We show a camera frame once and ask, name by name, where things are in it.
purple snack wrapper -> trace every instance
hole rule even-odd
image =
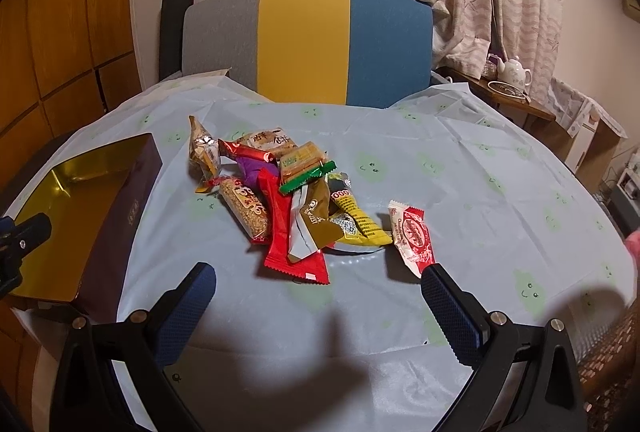
[[[250,157],[238,157],[236,163],[240,168],[242,174],[242,182],[249,188],[255,190],[258,189],[258,173],[261,169],[266,168],[269,174],[276,177],[280,175],[278,167],[273,163],[266,163],[258,159],[252,159]]]

wooden table top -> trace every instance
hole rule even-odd
[[[487,98],[490,102],[495,104],[508,105],[509,107],[517,108],[527,114],[532,114],[533,116],[542,118],[543,120],[553,121],[556,119],[554,113],[547,110],[542,104],[535,100],[528,102],[527,100],[521,100],[519,98],[509,98],[508,96],[492,91],[488,86],[489,81],[485,78],[472,78],[471,76],[447,67],[436,69],[436,72],[444,77],[450,76],[455,81],[468,82],[471,91],[480,96],[483,100]]]

green snack wrapper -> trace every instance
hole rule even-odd
[[[294,177],[291,181],[284,183],[280,187],[280,193],[284,195],[290,194],[293,192],[293,190],[300,188],[302,185],[306,185],[314,179],[321,178],[332,170],[335,170],[335,163],[333,161],[322,163],[321,165],[315,168],[311,168],[306,172],[303,172],[299,176]]]

blue gripper pad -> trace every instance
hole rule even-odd
[[[160,297],[149,312],[149,341],[158,367],[178,361],[215,292],[215,270],[199,262],[176,289]]]
[[[473,295],[462,291],[440,264],[424,269],[420,288],[458,361],[478,368],[490,334],[484,308]]]

red candy wrapper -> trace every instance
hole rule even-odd
[[[424,224],[424,210],[391,201],[389,215],[394,244],[405,266],[420,278],[422,270],[436,262],[431,249],[429,230]]]
[[[249,157],[251,159],[257,159],[258,161],[264,161],[266,163],[270,161],[276,161],[271,152],[265,152],[257,148],[249,147],[241,143],[233,143],[231,141],[218,140],[218,149],[220,155],[227,156],[235,160],[238,157]]]
[[[289,255],[291,196],[280,193],[278,177],[263,168],[258,173],[258,184],[271,206],[272,240],[264,265],[288,275],[318,282],[318,284],[329,284],[329,274],[321,250],[295,263],[290,262],[287,258]]]

